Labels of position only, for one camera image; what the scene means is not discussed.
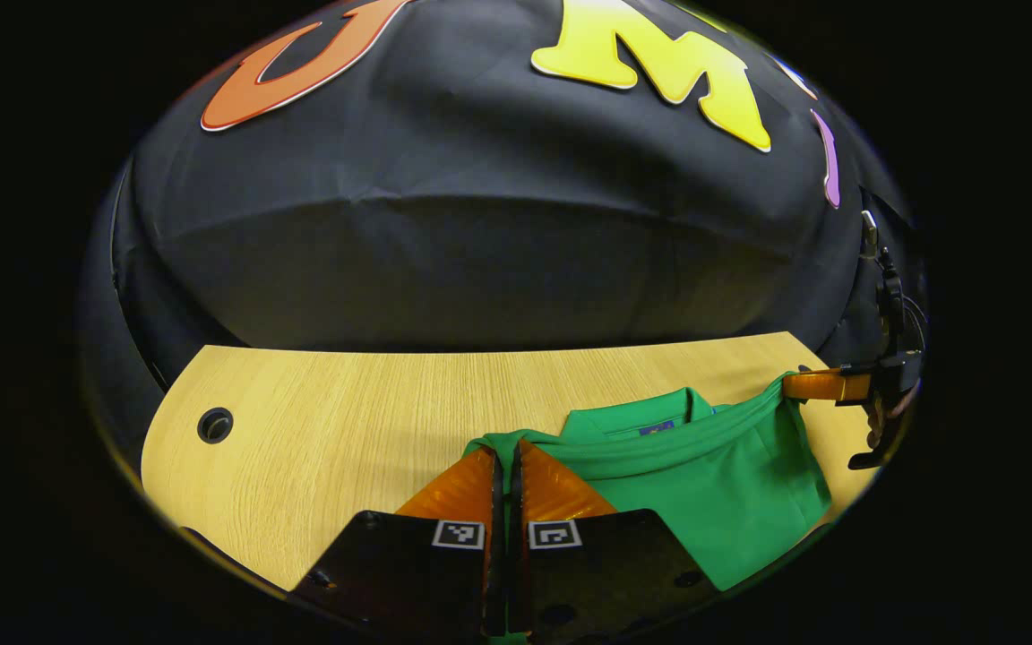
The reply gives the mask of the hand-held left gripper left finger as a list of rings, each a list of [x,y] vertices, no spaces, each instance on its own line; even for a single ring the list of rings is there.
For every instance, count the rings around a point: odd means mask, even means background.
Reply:
[[[357,512],[292,604],[377,641],[482,641],[503,628],[503,465],[476,449],[396,513]]]

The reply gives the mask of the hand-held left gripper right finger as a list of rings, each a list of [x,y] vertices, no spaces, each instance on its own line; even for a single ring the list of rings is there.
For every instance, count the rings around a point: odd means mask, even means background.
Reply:
[[[533,641],[628,641],[720,600],[655,511],[615,510],[527,440],[512,466],[515,632]]]

